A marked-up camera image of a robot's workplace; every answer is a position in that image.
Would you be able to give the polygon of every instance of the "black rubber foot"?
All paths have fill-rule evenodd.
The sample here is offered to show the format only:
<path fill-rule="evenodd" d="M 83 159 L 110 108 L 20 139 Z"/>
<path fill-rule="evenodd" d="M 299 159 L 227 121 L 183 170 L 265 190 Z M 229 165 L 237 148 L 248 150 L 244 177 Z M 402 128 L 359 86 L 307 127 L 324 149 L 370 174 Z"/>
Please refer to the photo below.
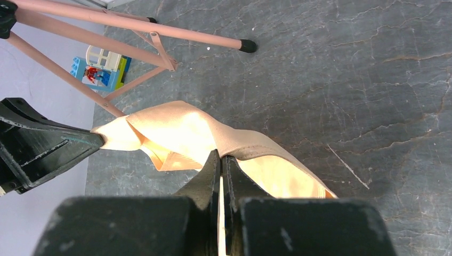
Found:
<path fill-rule="evenodd" d="M 148 19 L 149 19 L 149 22 L 151 22 L 151 23 L 158 23 L 157 20 L 154 18 L 148 17 Z"/>
<path fill-rule="evenodd" d="M 253 53 L 257 51 L 257 44 L 248 39 L 240 39 L 241 48 L 239 49 L 242 52 Z"/>

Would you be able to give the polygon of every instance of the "cracked floor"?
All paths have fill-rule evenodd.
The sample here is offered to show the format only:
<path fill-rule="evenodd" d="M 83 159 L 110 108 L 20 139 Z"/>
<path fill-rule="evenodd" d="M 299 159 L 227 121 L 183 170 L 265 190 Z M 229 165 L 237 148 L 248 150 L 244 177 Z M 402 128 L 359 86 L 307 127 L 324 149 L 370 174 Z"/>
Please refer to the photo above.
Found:
<path fill-rule="evenodd" d="M 398 255 L 450 255 L 452 2 L 137 0 L 115 11 L 255 40 L 255 54 L 162 39 L 180 62 L 114 103 L 127 114 L 184 100 L 283 146 L 340 197 L 374 204 Z M 105 34 L 150 49 L 131 31 Z M 127 80 L 153 68 L 133 61 Z M 94 125 L 113 120 L 97 107 Z M 168 195 L 194 171 L 142 152 L 90 157 L 88 195 Z"/>

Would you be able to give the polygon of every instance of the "wall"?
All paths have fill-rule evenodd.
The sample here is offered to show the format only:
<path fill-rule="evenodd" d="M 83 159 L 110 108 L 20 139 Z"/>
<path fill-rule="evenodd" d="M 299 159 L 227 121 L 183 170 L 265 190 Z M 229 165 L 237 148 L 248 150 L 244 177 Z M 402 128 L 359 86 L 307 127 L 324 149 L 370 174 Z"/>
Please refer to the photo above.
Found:
<path fill-rule="evenodd" d="M 103 34 L 102 25 L 62 19 Z M 13 31 L 69 70 L 72 58 L 84 56 L 87 45 L 21 24 Z M 39 113 L 59 123 L 90 129 L 94 102 L 6 41 L 0 41 L 0 99 L 22 97 Z M 23 195 L 0 197 L 0 255 L 31 255 L 52 211 L 62 200 L 83 195 L 87 159 L 68 172 Z"/>

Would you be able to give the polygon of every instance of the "lego toy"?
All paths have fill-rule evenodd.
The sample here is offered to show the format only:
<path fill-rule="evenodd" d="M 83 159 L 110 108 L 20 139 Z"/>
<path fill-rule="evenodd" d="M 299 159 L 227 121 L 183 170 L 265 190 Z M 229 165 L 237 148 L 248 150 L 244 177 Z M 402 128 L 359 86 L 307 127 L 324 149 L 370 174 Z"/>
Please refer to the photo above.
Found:
<path fill-rule="evenodd" d="M 86 58 L 74 57 L 70 73 L 93 90 L 113 92 L 124 85 L 131 60 L 108 50 L 96 50 L 91 45 Z"/>

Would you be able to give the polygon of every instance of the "folded cloth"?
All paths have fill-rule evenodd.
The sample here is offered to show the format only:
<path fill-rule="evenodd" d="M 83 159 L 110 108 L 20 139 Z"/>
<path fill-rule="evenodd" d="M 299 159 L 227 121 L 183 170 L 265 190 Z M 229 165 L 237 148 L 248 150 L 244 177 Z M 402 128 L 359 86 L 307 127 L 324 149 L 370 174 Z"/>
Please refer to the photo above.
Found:
<path fill-rule="evenodd" d="M 183 101 L 147 108 L 94 128 L 103 149 L 143 150 L 158 171 L 201 169 L 209 153 L 230 155 L 267 193 L 278 198 L 336 198 L 294 156 L 264 134 L 236 130 Z"/>

